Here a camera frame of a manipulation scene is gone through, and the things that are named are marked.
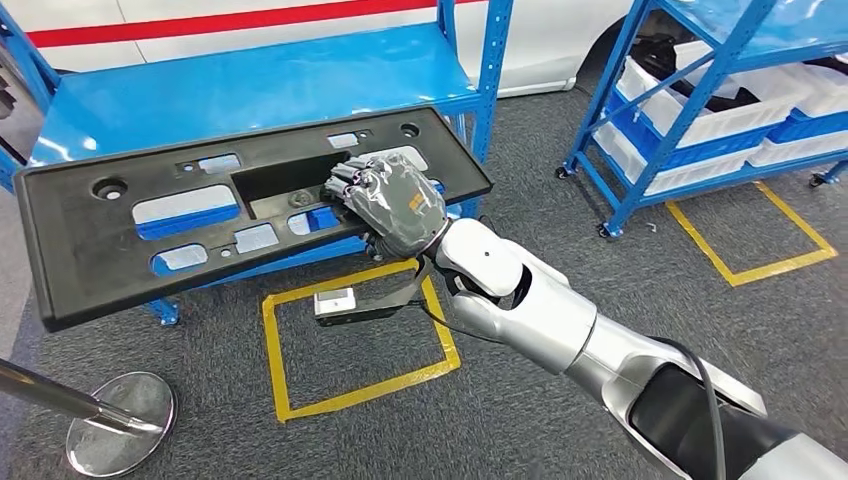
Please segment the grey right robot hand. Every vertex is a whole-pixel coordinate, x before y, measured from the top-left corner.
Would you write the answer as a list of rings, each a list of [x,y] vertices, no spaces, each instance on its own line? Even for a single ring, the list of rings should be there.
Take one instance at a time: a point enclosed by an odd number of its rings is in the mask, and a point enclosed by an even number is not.
[[[324,192],[367,226],[367,254],[376,259],[415,258],[447,229],[446,203],[405,155],[352,157],[336,164]]]

